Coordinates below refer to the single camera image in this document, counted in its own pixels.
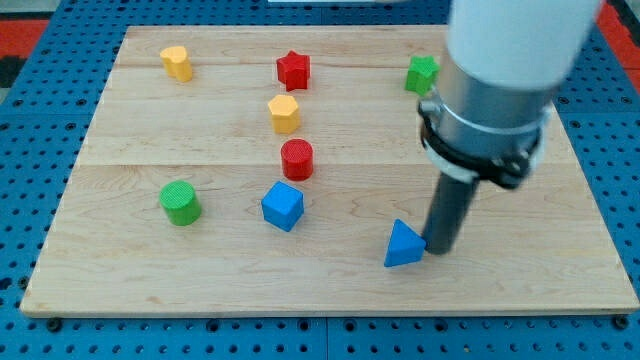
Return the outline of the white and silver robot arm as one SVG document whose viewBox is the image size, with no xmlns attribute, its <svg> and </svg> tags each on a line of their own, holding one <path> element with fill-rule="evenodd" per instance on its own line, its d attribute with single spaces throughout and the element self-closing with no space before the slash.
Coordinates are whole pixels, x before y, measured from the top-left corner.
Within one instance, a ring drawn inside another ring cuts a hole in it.
<svg viewBox="0 0 640 360">
<path fill-rule="evenodd" d="M 421 137 L 441 172 L 514 189 L 544 151 L 551 101 L 601 0 L 455 0 L 441 69 L 420 101 Z"/>
</svg>

